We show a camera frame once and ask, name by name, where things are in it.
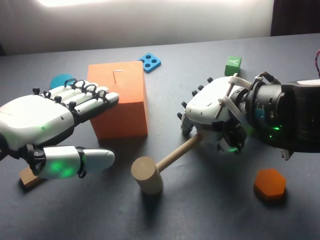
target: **gray wall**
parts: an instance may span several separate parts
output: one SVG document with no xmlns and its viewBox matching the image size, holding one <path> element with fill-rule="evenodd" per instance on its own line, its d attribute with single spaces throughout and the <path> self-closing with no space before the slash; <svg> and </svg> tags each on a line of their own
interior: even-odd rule
<svg viewBox="0 0 320 240">
<path fill-rule="evenodd" d="M 273 0 L 0 0 L 0 43 L 11 55 L 266 37 L 272 11 Z"/>
</svg>

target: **robotic hand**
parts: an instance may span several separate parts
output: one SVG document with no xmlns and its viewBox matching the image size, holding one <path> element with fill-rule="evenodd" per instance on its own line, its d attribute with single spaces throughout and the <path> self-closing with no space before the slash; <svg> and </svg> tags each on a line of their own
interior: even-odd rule
<svg viewBox="0 0 320 240">
<path fill-rule="evenodd" d="M 117 93 L 75 78 L 43 94 L 34 88 L 33 93 L 0 107 L 0 160 L 7 155 L 23 158 L 44 179 L 83 178 L 113 164 L 114 154 L 105 149 L 55 145 L 80 123 L 116 105 Z"/>
<path fill-rule="evenodd" d="M 195 126 L 220 152 L 238 154 L 250 128 L 254 137 L 280 148 L 285 160 L 294 152 L 320 153 L 320 79 L 281 84 L 262 72 L 252 83 L 237 74 L 208 82 L 188 104 L 182 102 L 184 114 L 177 115 L 183 134 Z"/>
</svg>

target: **gray table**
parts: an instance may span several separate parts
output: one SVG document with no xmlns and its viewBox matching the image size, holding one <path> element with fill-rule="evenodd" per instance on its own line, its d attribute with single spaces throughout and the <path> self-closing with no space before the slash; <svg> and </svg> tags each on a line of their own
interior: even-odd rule
<svg viewBox="0 0 320 240">
<path fill-rule="evenodd" d="M 147 138 L 99 144 L 86 122 L 63 142 L 113 150 L 113 169 L 84 179 L 50 180 L 24 192 L 18 172 L 25 161 L 0 162 L 0 239 L 319 239 L 319 154 L 295 153 L 285 162 L 279 149 L 252 139 L 240 155 L 220 156 L 200 146 L 162 173 L 158 198 L 143 196 L 130 173 L 137 157 L 159 161 L 185 141 L 176 116 L 183 111 L 180 103 L 208 77 L 222 77 L 228 56 L 242 57 L 241 76 L 247 80 L 268 71 L 289 82 L 318 77 L 318 48 L 320 34 L 312 34 L 0 57 L 0 105 L 31 94 L 33 87 L 47 90 L 57 74 L 85 79 L 89 64 L 132 61 L 147 52 L 162 60 L 145 74 Z M 267 206 L 256 198 L 253 183 L 263 168 L 286 177 L 284 205 Z"/>
</svg>

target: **wooden hammer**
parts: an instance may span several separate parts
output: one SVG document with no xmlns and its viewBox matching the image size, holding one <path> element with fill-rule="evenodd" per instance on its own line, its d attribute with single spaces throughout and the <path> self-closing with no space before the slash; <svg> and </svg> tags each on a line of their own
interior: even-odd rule
<svg viewBox="0 0 320 240">
<path fill-rule="evenodd" d="M 160 173 L 169 167 L 172 163 L 186 154 L 203 140 L 198 133 L 157 164 L 151 157 L 143 156 L 134 161 L 131 166 L 131 174 L 139 184 L 145 194 L 157 194 L 163 188 L 163 181 Z"/>
</svg>

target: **orange hexagon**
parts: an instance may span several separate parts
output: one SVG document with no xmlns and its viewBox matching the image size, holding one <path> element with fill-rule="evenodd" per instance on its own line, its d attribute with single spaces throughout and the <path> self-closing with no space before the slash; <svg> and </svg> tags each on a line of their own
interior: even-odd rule
<svg viewBox="0 0 320 240">
<path fill-rule="evenodd" d="M 286 179 L 274 168 L 258 171 L 254 190 L 266 201 L 279 200 L 285 195 Z"/>
</svg>

